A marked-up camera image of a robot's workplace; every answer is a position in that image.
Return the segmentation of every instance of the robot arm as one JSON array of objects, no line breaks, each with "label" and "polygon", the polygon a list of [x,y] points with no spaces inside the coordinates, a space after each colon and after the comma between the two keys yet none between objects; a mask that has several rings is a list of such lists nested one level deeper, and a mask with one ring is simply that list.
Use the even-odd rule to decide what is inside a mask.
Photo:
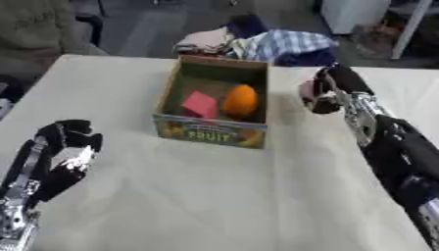
[{"label": "robot arm", "polygon": [[358,74],[340,65],[300,87],[316,114],[343,108],[345,121],[382,186],[425,241],[439,250],[439,150],[408,122],[393,118]]},{"label": "robot arm", "polygon": [[[88,121],[61,121],[38,131],[20,149],[0,186],[0,251],[27,250],[38,230],[35,207],[82,180],[102,146]],[[52,168],[52,158],[69,147],[79,155]]]}]

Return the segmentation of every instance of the checkered cloth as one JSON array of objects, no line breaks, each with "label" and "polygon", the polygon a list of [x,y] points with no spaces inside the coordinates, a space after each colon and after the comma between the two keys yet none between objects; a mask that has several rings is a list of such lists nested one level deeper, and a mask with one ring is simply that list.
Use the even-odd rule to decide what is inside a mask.
[{"label": "checkered cloth", "polygon": [[274,29],[247,39],[242,59],[268,62],[285,53],[303,54],[327,49],[337,43],[325,35]]}]

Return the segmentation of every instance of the red block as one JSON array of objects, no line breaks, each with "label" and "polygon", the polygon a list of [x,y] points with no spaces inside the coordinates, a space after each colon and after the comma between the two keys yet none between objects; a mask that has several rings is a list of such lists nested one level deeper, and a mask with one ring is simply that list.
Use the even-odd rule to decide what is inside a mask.
[{"label": "red block", "polygon": [[217,116],[217,100],[199,91],[192,92],[181,105],[190,116],[213,119]]}]

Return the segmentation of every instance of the white table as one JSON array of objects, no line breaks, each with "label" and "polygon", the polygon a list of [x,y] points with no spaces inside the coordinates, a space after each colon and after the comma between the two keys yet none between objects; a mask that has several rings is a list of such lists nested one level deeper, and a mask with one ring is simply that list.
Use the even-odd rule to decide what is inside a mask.
[{"label": "white table", "polygon": [[[151,113],[172,63],[63,57],[0,123],[2,173],[37,128],[56,120],[89,119],[105,134],[86,180],[41,208],[34,250],[428,250],[341,114],[302,108],[297,85],[317,69],[270,69],[268,145],[248,150],[156,136]],[[358,71],[439,143],[430,107],[439,72]]]}]

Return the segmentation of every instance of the fruit box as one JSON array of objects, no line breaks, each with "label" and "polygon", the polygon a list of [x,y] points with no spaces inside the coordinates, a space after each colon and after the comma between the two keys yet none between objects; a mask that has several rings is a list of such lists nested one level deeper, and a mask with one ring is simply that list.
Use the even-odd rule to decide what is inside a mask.
[{"label": "fruit box", "polygon": [[[247,148],[264,148],[268,107],[268,65],[261,62],[182,56],[172,70],[153,120],[161,137]],[[246,120],[221,110],[225,94],[245,83],[258,93],[258,108]],[[181,104],[194,91],[217,100],[214,119],[185,116]]]}]

